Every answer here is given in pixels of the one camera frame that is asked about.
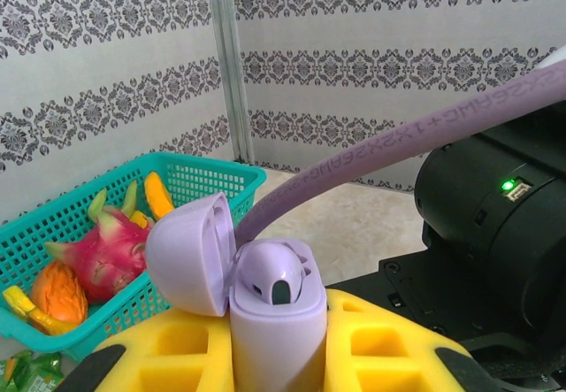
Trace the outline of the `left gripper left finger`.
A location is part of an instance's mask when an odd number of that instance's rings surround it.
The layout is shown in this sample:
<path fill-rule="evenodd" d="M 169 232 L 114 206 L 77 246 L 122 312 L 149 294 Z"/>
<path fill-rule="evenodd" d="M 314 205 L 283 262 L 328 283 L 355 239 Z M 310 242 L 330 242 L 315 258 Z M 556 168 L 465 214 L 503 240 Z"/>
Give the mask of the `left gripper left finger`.
<path fill-rule="evenodd" d="M 58 391 L 233 391 L 227 317 L 169 309 L 103 341 Z"/>

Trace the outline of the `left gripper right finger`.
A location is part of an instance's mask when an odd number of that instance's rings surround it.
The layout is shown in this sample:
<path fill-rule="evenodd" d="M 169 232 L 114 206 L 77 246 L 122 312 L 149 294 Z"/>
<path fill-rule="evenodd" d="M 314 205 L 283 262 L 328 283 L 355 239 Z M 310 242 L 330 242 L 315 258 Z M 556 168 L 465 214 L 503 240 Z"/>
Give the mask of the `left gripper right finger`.
<path fill-rule="evenodd" d="M 329 289 L 326 391 L 499 391 L 460 344 L 347 292 Z"/>

